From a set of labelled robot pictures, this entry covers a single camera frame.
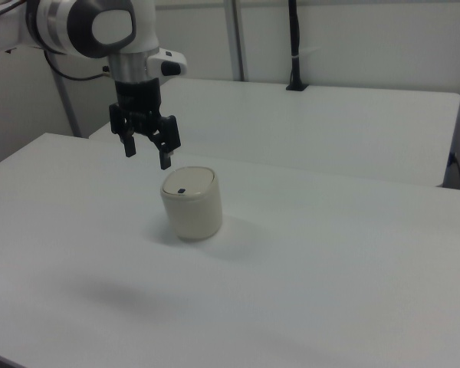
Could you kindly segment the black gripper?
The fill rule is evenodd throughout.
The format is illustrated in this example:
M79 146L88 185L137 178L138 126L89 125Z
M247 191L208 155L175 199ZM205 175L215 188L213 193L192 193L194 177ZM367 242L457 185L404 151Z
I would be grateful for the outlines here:
M123 111L150 115L155 120L148 137L159 150L160 169L168 169L171 166L171 155L181 146L181 141L176 117L161 117L159 78L140 83L116 81L115 88L117 103L109 106L110 128L111 132L120 138L126 157L134 156L136 147L133 138L134 128L123 115Z

